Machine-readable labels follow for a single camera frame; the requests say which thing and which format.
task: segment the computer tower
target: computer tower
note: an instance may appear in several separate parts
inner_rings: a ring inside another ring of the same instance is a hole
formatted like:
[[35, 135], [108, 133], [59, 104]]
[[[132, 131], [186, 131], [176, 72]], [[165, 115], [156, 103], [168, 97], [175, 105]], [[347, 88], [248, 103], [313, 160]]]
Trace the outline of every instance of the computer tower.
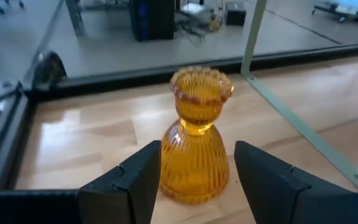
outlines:
[[129, 0], [128, 8], [132, 32], [138, 41], [173, 39], [174, 0]]

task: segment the light wood floor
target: light wood floor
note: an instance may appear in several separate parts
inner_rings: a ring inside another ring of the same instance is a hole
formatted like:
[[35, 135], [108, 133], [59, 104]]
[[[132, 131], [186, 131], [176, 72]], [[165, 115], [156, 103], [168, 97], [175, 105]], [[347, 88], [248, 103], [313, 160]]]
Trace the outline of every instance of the light wood floor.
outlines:
[[[257, 72], [274, 93], [358, 165], [358, 57]], [[357, 189], [240, 75], [216, 121], [231, 179], [197, 206], [158, 193], [152, 223], [254, 223], [233, 159], [247, 141], [301, 169]], [[37, 109], [17, 189], [78, 188], [139, 150], [177, 119], [167, 84], [48, 102]]]

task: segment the desk leg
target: desk leg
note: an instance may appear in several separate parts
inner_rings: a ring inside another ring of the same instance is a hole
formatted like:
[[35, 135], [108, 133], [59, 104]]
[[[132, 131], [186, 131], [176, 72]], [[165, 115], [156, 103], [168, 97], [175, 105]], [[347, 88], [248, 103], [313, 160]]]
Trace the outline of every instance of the desk leg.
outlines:
[[73, 24], [75, 34], [77, 36], [83, 35], [83, 25], [79, 15], [79, 13], [81, 12], [78, 8], [78, 5], [75, 3], [75, 0], [65, 0], [65, 2], [67, 5], [68, 14], [70, 15], [71, 23]]

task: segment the wooden surface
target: wooden surface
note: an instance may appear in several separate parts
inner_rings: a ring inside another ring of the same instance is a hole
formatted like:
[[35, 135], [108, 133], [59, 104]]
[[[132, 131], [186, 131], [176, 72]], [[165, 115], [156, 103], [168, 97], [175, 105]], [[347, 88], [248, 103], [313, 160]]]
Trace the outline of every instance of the wooden surface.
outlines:
[[[358, 58], [258, 72], [272, 91], [358, 165]], [[357, 189], [239, 75], [216, 121], [231, 170], [224, 193], [197, 206], [158, 193], [152, 223], [254, 223], [233, 151], [247, 141], [301, 169]], [[177, 119], [168, 85], [40, 105], [17, 189], [78, 188], [160, 139]]]

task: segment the vase body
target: vase body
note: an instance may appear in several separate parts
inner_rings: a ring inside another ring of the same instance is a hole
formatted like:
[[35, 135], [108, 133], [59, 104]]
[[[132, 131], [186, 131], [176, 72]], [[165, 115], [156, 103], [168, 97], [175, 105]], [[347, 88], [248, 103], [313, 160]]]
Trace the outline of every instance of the vase body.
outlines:
[[187, 68], [174, 74], [171, 89], [179, 119], [162, 139], [160, 189], [183, 203], [203, 203], [229, 180], [222, 137], [213, 121], [233, 87], [217, 70]]

